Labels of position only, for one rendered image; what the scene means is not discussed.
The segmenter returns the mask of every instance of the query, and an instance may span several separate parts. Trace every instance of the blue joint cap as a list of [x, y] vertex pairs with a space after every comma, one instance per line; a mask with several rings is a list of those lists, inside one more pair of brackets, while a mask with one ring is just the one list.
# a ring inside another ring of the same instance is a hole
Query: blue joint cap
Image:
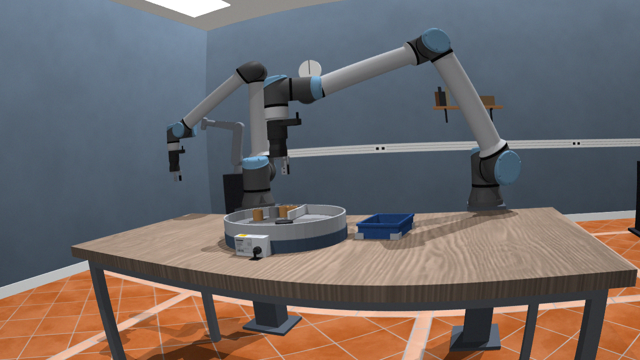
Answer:
[[495, 175], [495, 180], [500, 185], [511, 185], [515, 183], [520, 176], [521, 168], [522, 162], [518, 154], [507, 150], [498, 156], [493, 174]]
[[311, 77], [311, 95], [315, 100], [322, 99], [322, 79], [319, 76]]
[[447, 33], [436, 28], [422, 33], [422, 43], [434, 53], [444, 53], [451, 48], [451, 40]]
[[269, 158], [266, 156], [252, 156], [251, 158], [242, 159], [242, 168], [247, 170], [255, 170], [267, 165], [269, 165]]
[[264, 88], [266, 88], [267, 86], [269, 86], [269, 85], [271, 85], [271, 84], [275, 83], [276, 81], [281, 80], [281, 79], [286, 79], [286, 78], [287, 78], [287, 76], [286, 76], [286, 75], [274, 75], [274, 76], [270, 76], [270, 77], [268, 77], [268, 78], [266, 78], [266, 79], [264, 80], [264, 84], [263, 84], [262, 88], [264, 89]]
[[181, 122], [176, 122], [171, 126], [172, 126], [171, 132], [175, 137], [181, 138], [182, 135], [184, 135], [184, 125], [182, 125]]

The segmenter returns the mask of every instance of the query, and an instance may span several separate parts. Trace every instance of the metal table frame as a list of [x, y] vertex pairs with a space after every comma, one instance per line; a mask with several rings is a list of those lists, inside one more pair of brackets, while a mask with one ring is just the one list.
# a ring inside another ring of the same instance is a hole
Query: metal table frame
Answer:
[[521, 306], [528, 305], [527, 320], [525, 323], [524, 337], [522, 339], [522, 347], [520, 350], [520, 360], [529, 360], [531, 354], [531, 346], [536, 328], [536, 320], [538, 318], [539, 304], [548, 304], [553, 302], [565, 302], [585, 300], [584, 313], [582, 315], [582, 326], [580, 328], [580, 337], [578, 338], [578, 347], [575, 353], [575, 360], [595, 360], [598, 351], [598, 343], [600, 342], [600, 333], [604, 322], [604, 313], [607, 307], [608, 290], [580, 291], [575, 293], [560, 293], [550, 295], [535, 295], [528, 297], [514, 297], [501, 299], [484, 299], [484, 300], [466, 300], [466, 301], [449, 301], [449, 302], [412, 302], [412, 303], [372, 303], [372, 302], [336, 302], [325, 300], [309, 300], [309, 299], [292, 299], [283, 297], [274, 297], [269, 295], [259, 295], [253, 293], [243, 293], [240, 291], [225, 290], [212, 288], [197, 284], [191, 284], [183, 281], [165, 279], [153, 275], [147, 275], [130, 270], [124, 270], [113, 266], [103, 265], [89, 261], [89, 269], [93, 281], [93, 289], [95, 298], [98, 302], [100, 317], [104, 326], [104, 332], [111, 349], [111, 356], [114, 360], [126, 360], [122, 341], [118, 333], [118, 327], [111, 308], [111, 301], [107, 289], [107, 283], [104, 277], [104, 271], [110, 271], [146, 281], [156, 282], [182, 288], [192, 291], [199, 291], [202, 294], [202, 303], [204, 305], [207, 317], [207, 326], [209, 328], [209, 337], [213, 343], [220, 341], [220, 328], [218, 327], [218, 319], [216, 318], [216, 309], [214, 307], [213, 295], [231, 297], [234, 299], [245, 299], [254, 302], [254, 310], [261, 308], [264, 313], [256, 313], [254, 320], [261, 317], [265, 322], [276, 321], [290, 323], [295, 321], [298, 316], [284, 317], [287, 315], [287, 306], [314, 307], [319, 309], [341, 309], [341, 310], [361, 310], [361, 311], [430, 311], [430, 310], [454, 310], [469, 309], [466, 311], [465, 327], [467, 327], [467, 335], [461, 332], [460, 337], [466, 340], [488, 339], [492, 324], [491, 316], [494, 307], [503, 306]]

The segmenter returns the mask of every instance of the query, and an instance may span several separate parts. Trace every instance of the ceiling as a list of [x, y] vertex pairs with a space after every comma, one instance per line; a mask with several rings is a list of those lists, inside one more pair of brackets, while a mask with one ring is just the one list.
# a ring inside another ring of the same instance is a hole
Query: ceiling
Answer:
[[270, 13], [343, 0], [225, 0], [230, 6], [198, 17], [190, 17], [144, 0], [111, 1], [209, 31], [235, 22], [269, 15]]

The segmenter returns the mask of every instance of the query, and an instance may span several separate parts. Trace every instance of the table leg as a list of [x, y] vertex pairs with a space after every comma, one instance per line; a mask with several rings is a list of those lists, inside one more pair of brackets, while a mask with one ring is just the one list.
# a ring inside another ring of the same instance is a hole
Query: table leg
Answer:
[[587, 299], [582, 313], [582, 327], [578, 338], [575, 360], [595, 360], [607, 309], [608, 290], [598, 290], [592, 299]]
[[520, 360], [529, 360], [531, 356], [531, 346], [533, 345], [533, 334], [536, 331], [536, 321], [538, 321], [538, 304], [529, 305], [527, 309], [527, 322], [524, 325], [524, 336], [520, 347]]
[[500, 350], [498, 324], [491, 323], [493, 308], [467, 309], [464, 326], [451, 331], [450, 351]]
[[93, 281], [93, 290], [95, 291], [95, 300], [98, 302], [100, 317], [102, 318], [102, 326], [107, 336], [111, 357], [113, 360], [126, 360], [124, 349], [122, 348], [122, 340], [118, 333], [118, 325], [113, 316], [113, 308], [109, 299], [109, 291], [107, 290], [107, 281], [104, 278], [104, 270], [93, 266], [89, 262], [89, 271], [91, 272], [91, 280]]
[[244, 330], [285, 336], [302, 320], [302, 316], [289, 316], [286, 305], [254, 301], [253, 312], [255, 318], [242, 327]]
[[212, 343], [217, 343], [222, 339], [220, 336], [220, 328], [218, 327], [218, 318], [216, 317], [216, 307], [213, 304], [213, 294], [203, 293], [202, 305], [204, 305], [204, 313], [207, 316], [207, 326], [209, 327], [209, 338]]

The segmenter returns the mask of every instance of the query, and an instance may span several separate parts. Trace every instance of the ceiling light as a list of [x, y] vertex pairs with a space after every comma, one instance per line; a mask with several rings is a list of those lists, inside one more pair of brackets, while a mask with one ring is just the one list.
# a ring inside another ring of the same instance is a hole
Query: ceiling light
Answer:
[[214, 12], [230, 6], [222, 0], [147, 0], [150, 3], [160, 5], [163, 8], [198, 17], [206, 13]]

